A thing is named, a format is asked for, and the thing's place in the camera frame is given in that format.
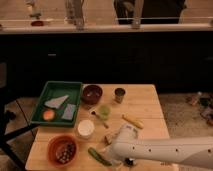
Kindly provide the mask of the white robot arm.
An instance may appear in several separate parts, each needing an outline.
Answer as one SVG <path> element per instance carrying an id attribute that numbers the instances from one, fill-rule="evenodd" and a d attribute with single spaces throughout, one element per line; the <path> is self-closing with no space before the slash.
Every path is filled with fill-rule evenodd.
<path id="1" fill-rule="evenodd" d="M 126 158 L 169 162 L 213 169 L 213 137 L 139 139 L 139 130 L 124 124 L 106 147 L 111 160 Z"/>

